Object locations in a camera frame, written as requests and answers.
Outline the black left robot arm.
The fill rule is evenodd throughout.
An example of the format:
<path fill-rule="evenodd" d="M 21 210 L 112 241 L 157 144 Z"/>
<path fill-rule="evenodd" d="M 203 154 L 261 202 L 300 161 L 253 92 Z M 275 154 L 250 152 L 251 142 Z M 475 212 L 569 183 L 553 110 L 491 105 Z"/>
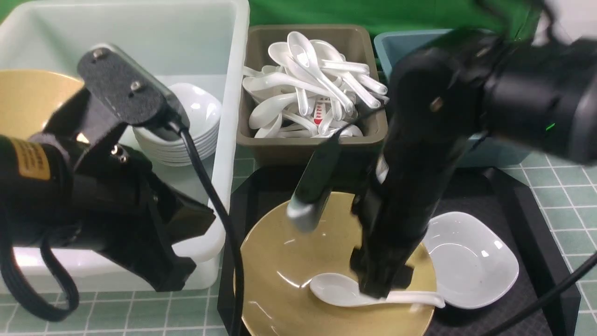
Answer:
<path fill-rule="evenodd" d="M 1 245 L 90 250 L 156 291 L 179 291 L 196 268 L 173 244 L 202 236 L 211 208 L 169 187 L 118 141 L 128 126 L 167 130 L 173 95 L 81 89 L 29 140 L 1 137 Z"/>

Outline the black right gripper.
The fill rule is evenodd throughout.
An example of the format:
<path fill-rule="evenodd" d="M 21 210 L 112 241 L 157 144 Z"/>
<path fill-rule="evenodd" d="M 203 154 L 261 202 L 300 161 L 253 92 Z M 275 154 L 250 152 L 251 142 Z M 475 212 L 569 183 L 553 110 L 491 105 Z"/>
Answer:
<path fill-rule="evenodd" d="M 468 140 L 468 134 L 454 131 L 390 130 L 352 206 L 362 238 L 350 267 L 363 294 L 384 298 L 394 288 L 410 285 L 412 270 L 406 263 L 426 234 Z"/>

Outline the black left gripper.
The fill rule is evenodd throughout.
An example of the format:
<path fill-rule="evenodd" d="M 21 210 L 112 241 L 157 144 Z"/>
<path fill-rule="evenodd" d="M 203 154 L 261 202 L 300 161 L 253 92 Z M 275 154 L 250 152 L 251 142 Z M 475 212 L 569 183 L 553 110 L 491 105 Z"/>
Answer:
<path fill-rule="evenodd" d="M 141 152 L 120 146 L 127 127 L 83 88 L 29 138 L 28 243 L 58 232 L 49 246 L 92 250 L 157 292 L 180 291 L 196 263 L 175 255 L 173 243 L 187 238 L 175 221 L 215 215 L 160 180 Z"/>

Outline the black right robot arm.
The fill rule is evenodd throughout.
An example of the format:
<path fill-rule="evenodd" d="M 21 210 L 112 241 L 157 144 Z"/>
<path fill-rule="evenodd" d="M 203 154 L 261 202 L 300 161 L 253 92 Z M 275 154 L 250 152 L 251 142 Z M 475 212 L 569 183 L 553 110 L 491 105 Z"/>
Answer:
<path fill-rule="evenodd" d="M 362 244 L 350 267 L 363 294 L 384 298 L 410 285 L 406 262 L 472 136 L 596 164 L 596 40 L 559 40 L 553 9 L 532 4 L 549 20 L 542 45 L 509 40 L 505 15 L 477 0 L 503 32 L 455 28 L 393 66 L 388 134 L 352 207 Z"/>

